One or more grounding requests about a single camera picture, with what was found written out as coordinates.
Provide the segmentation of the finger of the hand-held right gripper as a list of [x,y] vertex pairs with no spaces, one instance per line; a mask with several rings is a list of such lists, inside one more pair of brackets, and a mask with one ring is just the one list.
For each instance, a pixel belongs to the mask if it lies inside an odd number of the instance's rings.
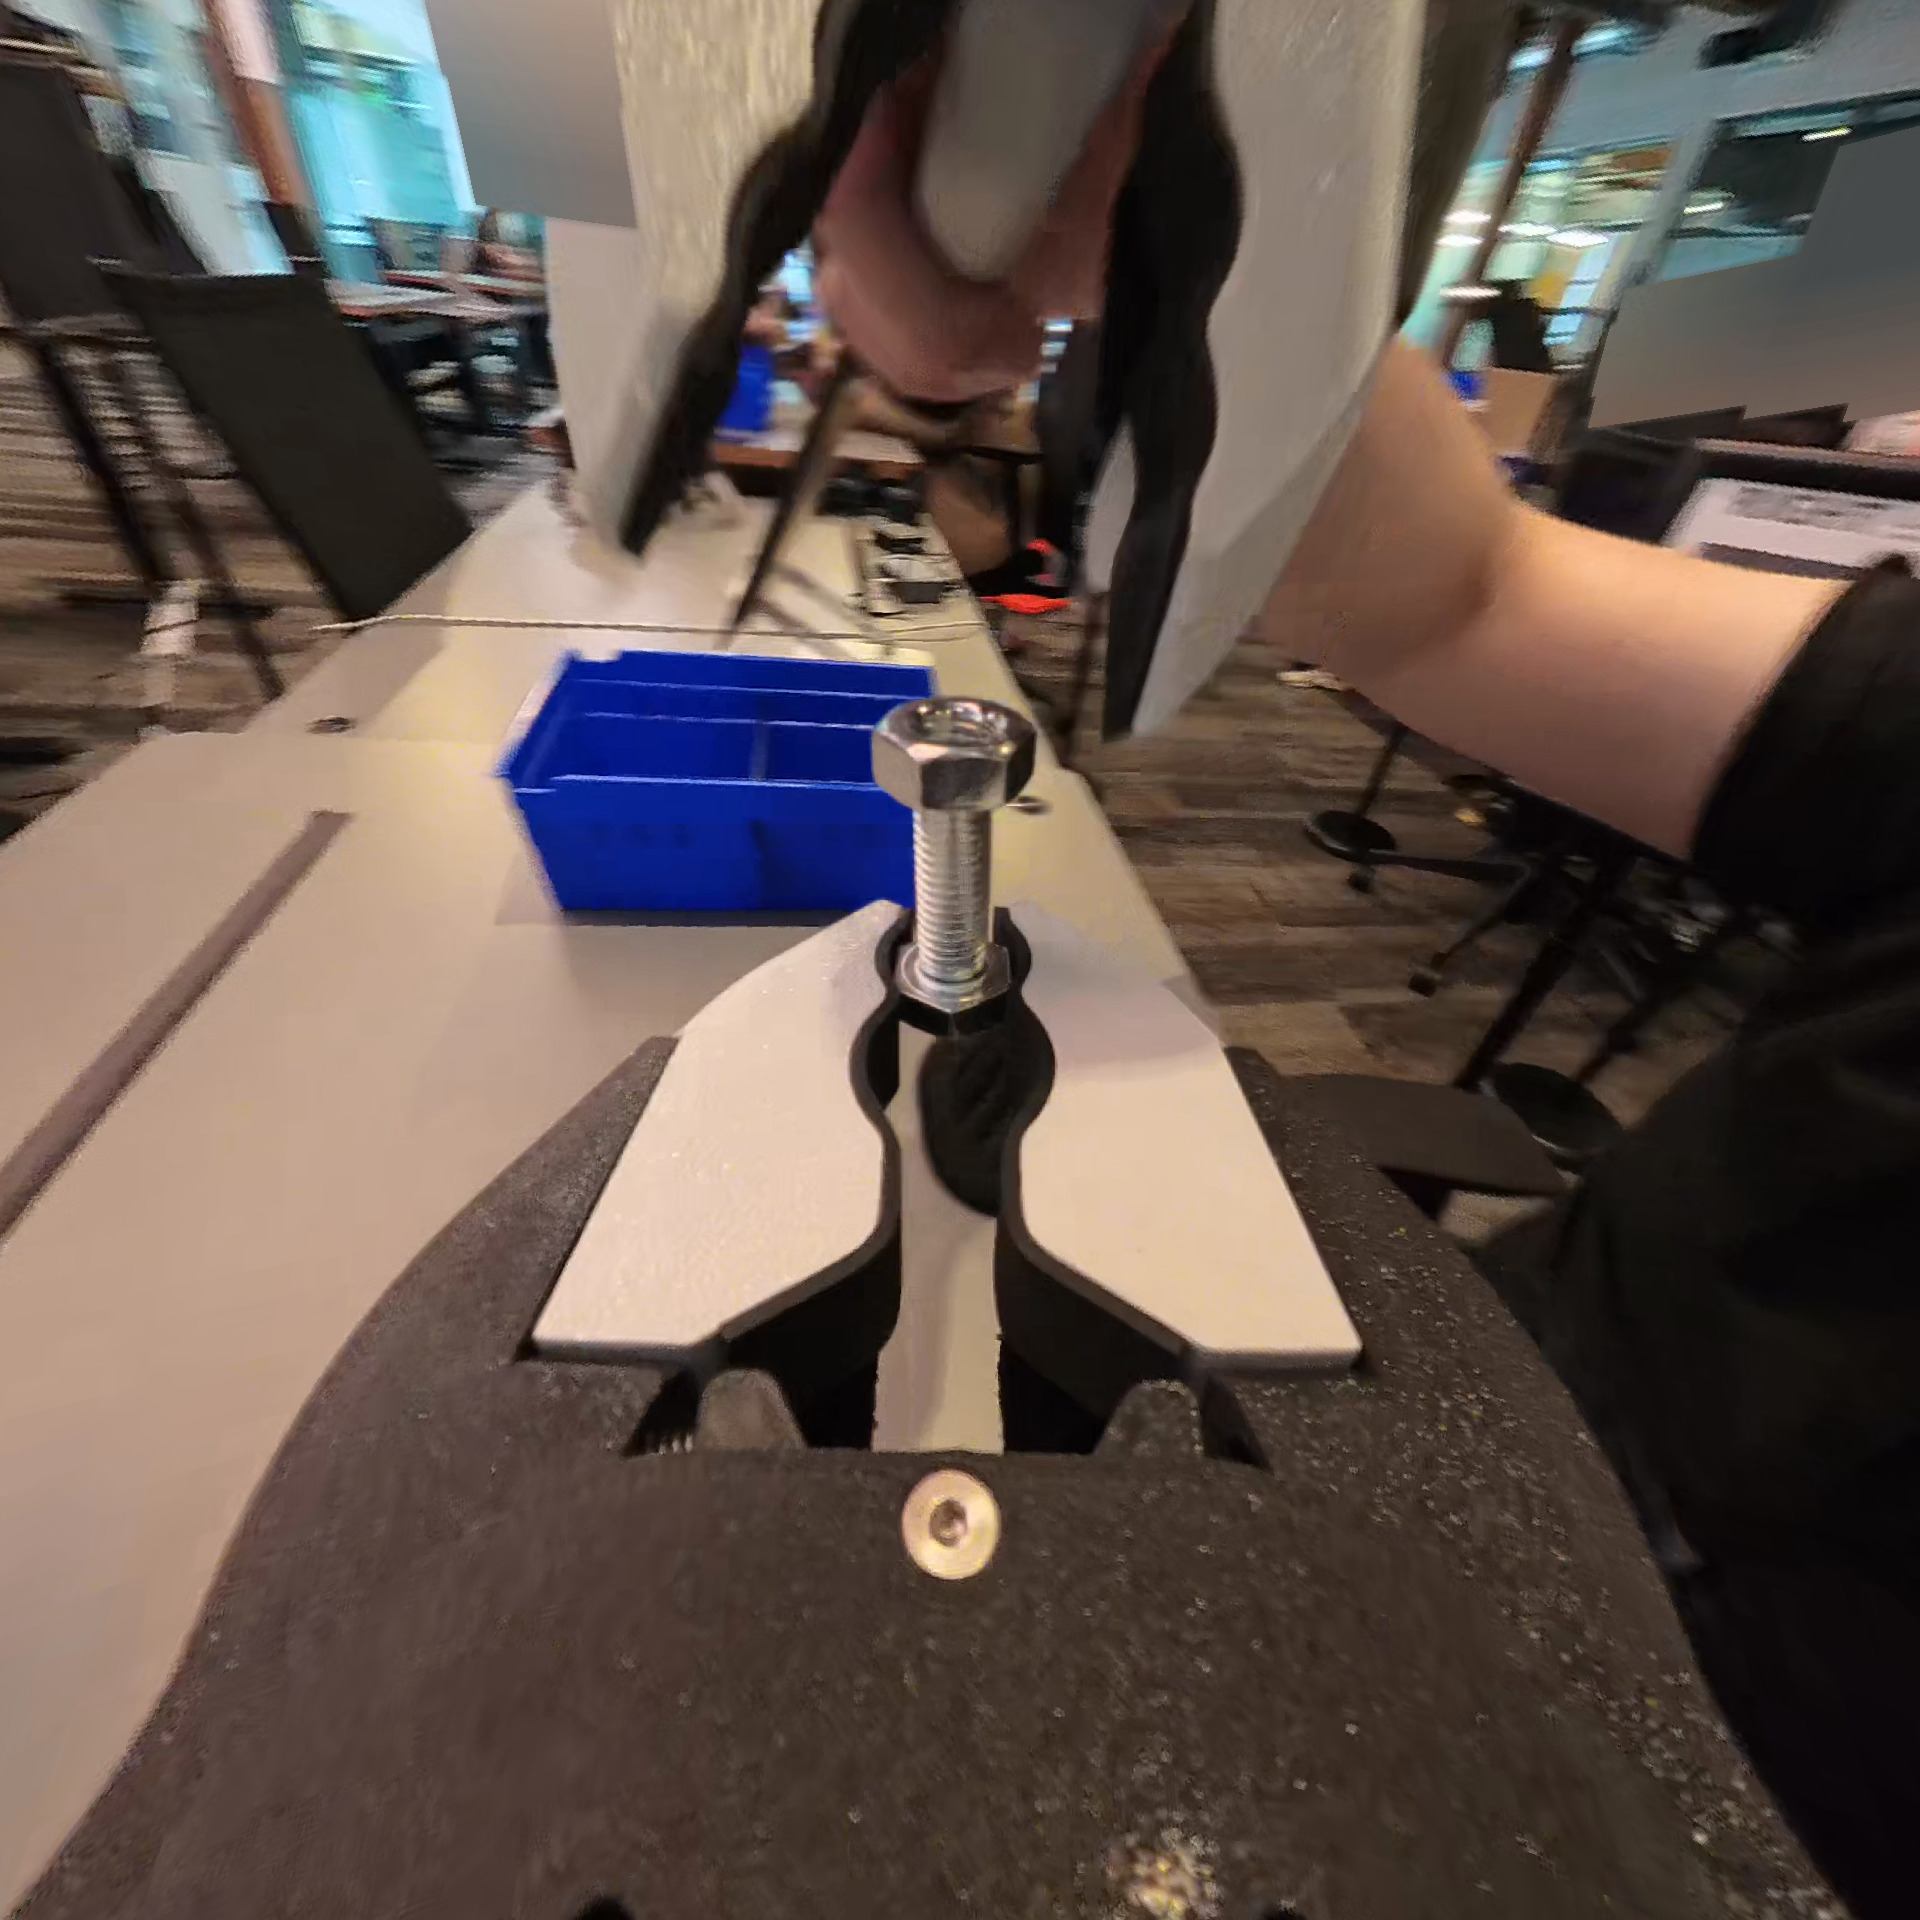
[[1143,104],[1098,324],[1098,729],[1208,683],[1352,436],[1401,284],[1425,8],[1192,4]]
[[766,276],[938,2],[614,8],[633,229],[578,236],[578,500],[639,556],[706,466]]

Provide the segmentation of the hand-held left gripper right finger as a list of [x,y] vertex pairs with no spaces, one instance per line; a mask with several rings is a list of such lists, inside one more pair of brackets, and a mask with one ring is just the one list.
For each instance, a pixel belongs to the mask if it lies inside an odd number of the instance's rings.
[[1001,927],[1001,1444],[1094,1449],[1176,1385],[1200,1449],[1261,1449],[1244,1391],[1345,1377],[1359,1333],[1255,1105],[1164,979],[1030,904]]

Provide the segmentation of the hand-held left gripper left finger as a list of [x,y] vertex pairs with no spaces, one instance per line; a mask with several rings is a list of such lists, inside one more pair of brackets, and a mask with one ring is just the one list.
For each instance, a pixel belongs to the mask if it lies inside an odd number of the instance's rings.
[[548,1360],[776,1381],[801,1435],[869,1449],[900,1313],[902,1173],[880,901],[776,953],[679,1034],[533,1325]]

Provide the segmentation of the silver hex bolt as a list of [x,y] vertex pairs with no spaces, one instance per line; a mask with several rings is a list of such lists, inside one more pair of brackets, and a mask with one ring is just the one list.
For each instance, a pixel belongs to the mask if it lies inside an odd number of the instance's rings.
[[893,959],[900,1017],[934,1040],[968,1037],[1005,1017],[1016,983],[992,904],[992,813],[917,809],[914,884]]

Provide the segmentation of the person's right forearm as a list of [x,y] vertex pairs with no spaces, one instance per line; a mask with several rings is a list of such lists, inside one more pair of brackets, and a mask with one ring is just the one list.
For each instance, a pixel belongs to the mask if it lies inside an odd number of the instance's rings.
[[1433,359],[1392,343],[1261,627],[1407,732],[1686,855],[1838,600],[1532,511]]

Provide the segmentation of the person's right hand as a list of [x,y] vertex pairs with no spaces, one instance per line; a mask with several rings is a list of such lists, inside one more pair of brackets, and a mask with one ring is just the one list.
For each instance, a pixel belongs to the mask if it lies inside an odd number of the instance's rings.
[[1189,13],[1136,55],[1057,200],[1001,279],[958,275],[927,241],[914,180],[943,53],[873,95],[812,229],[815,293],[839,339],[902,400],[962,403],[1026,383],[1049,321],[1097,321],[1112,218],[1134,170],[1144,95]]

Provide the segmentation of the cardboard box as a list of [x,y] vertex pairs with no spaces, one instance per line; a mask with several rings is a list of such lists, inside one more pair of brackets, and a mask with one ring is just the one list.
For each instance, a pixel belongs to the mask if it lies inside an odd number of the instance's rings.
[[1470,413],[1494,456],[1525,458],[1546,433],[1565,388],[1557,372],[1486,369]]

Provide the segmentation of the tag sign board on stand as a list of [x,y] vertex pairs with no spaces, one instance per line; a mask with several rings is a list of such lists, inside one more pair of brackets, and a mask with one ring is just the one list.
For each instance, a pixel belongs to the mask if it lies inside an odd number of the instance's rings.
[[1914,499],[1754,477],[1693,487],[1661,544],[1727,568],[1842,581],[1881,563],[1918,575]]

